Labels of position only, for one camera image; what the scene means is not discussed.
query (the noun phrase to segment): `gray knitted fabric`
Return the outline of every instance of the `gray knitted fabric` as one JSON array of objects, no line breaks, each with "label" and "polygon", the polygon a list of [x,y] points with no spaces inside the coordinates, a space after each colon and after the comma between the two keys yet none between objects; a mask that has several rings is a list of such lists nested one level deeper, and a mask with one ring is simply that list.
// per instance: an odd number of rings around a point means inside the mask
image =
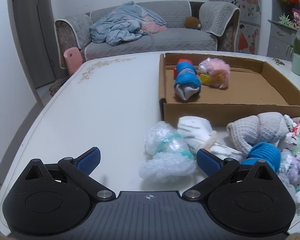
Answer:
[{"label": "gray knitted fabric", "polygon": [[239,119],[227,125],[227,132],[236,149],[247,155],[252,146],[259,142],[275,143],[289,129],[282,114],[262,113]]}]

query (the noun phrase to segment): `pink chair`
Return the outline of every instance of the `pink chair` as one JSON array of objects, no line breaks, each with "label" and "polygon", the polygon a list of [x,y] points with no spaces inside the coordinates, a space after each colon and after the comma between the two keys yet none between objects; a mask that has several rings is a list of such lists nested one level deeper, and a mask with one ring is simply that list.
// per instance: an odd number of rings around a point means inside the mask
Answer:
[{"label": "pink chair", "polygon": [[82,65],[82,56],[77,47],[67,49],[63,56],[66,59],[68,71],[70,75],[73,75]]}]

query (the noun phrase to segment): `sofa armrest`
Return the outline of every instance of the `sofa armrest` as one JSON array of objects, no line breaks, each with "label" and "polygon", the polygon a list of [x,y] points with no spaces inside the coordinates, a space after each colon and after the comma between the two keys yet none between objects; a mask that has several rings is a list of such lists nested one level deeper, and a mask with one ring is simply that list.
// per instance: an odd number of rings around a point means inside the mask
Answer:
[{"label": "sofa armrest", "polygon": [[205,2],[199,11],[199,20],[203,31],[218,38],[218,50],[232,36],[231,46],[227,50],[235,51],[240,19],[240,9],[228,2]]},{"label": "sofa armrest", "polygon": [[61,68],[66,68],[63,53],[67,49],[77,47],[81,50],[91,42],[91,25],[92,21],[86,14],[65,17],[55,21],[55,32]]}]

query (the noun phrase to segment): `metal screw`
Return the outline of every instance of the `metal screw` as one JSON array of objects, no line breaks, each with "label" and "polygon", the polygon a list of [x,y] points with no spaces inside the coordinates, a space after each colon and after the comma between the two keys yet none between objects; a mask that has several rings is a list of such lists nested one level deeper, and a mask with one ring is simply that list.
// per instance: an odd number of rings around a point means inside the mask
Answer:
[{"label": "metal screw", "polygon": [[112,192],[110,190],[100,190],[97,193],[97,196],[101,198],[109,198],[112,196]]},{"label": "metal screw", "polygon": [[191,190],[187,190],[185,195],[188,198],[198,198],[198,197],[200,197],[201,193],[197,190],[191,189]]}]

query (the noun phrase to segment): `baseboard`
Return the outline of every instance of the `baseboard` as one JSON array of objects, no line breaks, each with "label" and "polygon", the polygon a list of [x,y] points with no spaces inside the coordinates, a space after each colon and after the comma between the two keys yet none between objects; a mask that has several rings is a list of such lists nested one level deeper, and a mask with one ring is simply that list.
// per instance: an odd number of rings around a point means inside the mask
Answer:
[{"label": "baseboard", "polygon": [[36,103],[34,107],[32,107],[24,121],[21,123],[12,141],[10,142],[0,163],[0,185],[3,184],[4,179],[6,178],[7,173],[12,164],[12,161],[16,156],[16,153],[24,137],[26,136],[28,130],[30,129],[31,125],[33,124],[34,120],[38,117],[42,109],[43,106],[41,103]]}]

